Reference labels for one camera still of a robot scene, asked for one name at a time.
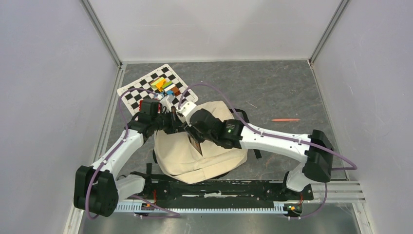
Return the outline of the beige canvas backpack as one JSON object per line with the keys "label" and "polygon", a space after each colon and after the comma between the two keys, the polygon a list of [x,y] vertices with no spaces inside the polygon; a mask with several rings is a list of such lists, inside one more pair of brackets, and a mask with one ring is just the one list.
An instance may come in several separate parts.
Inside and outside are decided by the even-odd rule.
{"label": "beige canvas backpack", "polygon": [[228,173],[247,161],[246,149],[225,149],[208,140],[194,143],[193,131],[185,124],[177,133],[154,133],[155,158],[165,175],[194,184]]}

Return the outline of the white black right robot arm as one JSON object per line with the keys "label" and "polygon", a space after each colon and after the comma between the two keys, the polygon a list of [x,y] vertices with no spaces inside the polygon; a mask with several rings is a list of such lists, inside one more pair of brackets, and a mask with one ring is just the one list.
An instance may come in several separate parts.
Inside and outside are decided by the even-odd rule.
{"label": "white black right robot arm", "polygon": [[287,156],[299,165],[286,173],[282,195],[294,199],[312,182],[331,180],[334,148],[326,134],[288,134],[259,128],[237,119],[220,120],[204,108],[182,108],[178,116],[201,142],[207,140],[225,149],[252,149]]}

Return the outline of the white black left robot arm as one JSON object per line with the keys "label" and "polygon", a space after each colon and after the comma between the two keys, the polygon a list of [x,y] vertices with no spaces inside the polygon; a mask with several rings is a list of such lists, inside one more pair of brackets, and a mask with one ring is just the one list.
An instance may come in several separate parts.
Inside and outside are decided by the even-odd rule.
{"label": "white black left robot arm", "polygon": [[116,178],[150,136],[160,130],[175,133],[179,120],[172,96],[161,100],[145,98],[138,107],[115,144],[91,166],[80,166],[75,173],[74,207],[84,210],[87,216],[109,217],[120,201],[134,194],[143,199],[152,195],[153,185],[142,175]]}

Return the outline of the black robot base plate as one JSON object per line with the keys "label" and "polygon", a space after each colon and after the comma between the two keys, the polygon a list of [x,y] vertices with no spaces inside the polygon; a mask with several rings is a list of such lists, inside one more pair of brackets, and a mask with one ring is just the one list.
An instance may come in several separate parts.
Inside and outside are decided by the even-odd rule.
{"label": "black robot base plate", "polygon": [[140,193],[163,208],[271,208],[274,202],[312,201],[311,185],[300,192],[278,180],[205,180],[194,184],[153,175]]}

